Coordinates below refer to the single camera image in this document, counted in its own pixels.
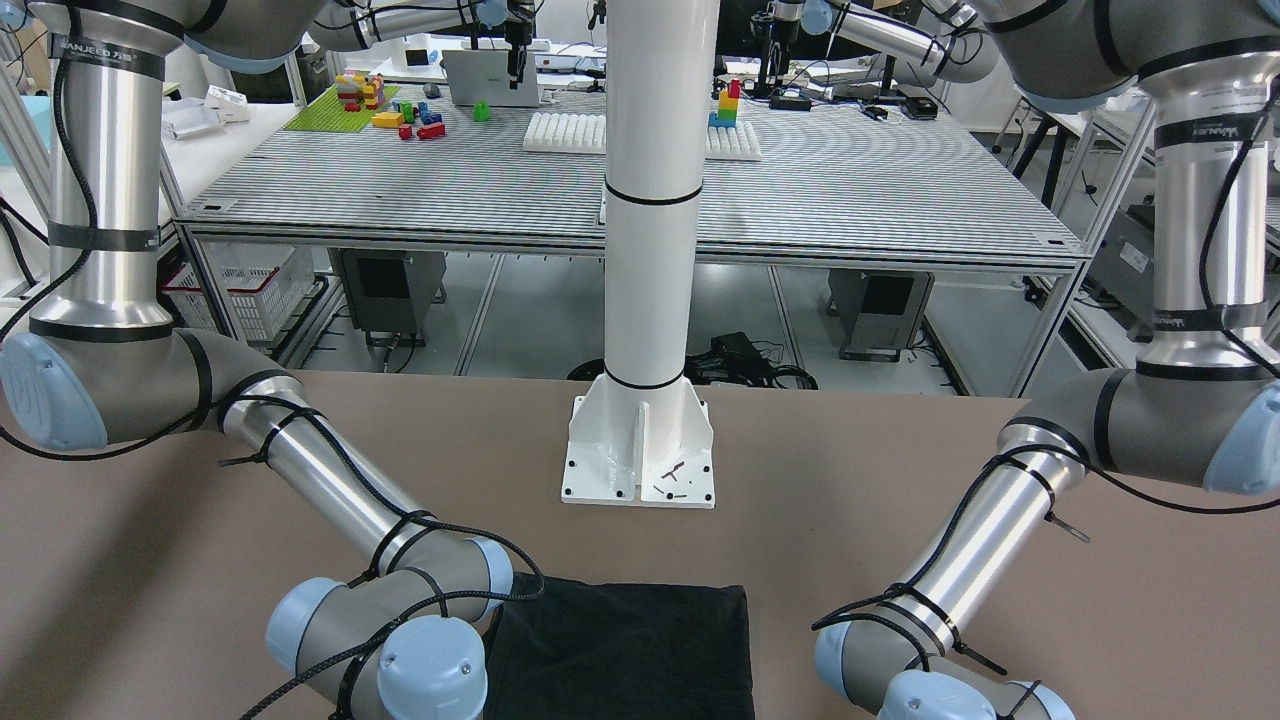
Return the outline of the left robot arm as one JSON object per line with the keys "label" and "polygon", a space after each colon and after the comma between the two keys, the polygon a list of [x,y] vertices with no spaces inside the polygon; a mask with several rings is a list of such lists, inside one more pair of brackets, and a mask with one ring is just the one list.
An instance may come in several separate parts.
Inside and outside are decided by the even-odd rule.
{"label": "left robot arm", "polygon": [[905,578],[814,624],[815,669],[881,717],[1068,719],[1038,682],[968,671],[961,625],[1088,473],[1262,495],[1277,487],[1277,354],[1265,336],[1275,1],[972,1],[1042,108],[1135,85],[1155,111],[1153,338],[1134,369],[1032,400]]}

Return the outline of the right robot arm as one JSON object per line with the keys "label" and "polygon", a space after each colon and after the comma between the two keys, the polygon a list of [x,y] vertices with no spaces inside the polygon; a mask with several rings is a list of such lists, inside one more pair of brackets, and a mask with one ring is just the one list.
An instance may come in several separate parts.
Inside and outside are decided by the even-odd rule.
{"label": "right robot arm", "polygon": [[275,67],[334,1],[23,1],[55,60],[50,286],[3,331],[3,388],[44,457],[218,430],[253,450],[370,556],[349,583],[312,579],[275,609],[274,657],[343,719],[475,719],[486,700],[476,623],[509,594],[508,553],[438,521],[307,404],[265,355],[175,329],[157,301],[163,77],[182,44]]}

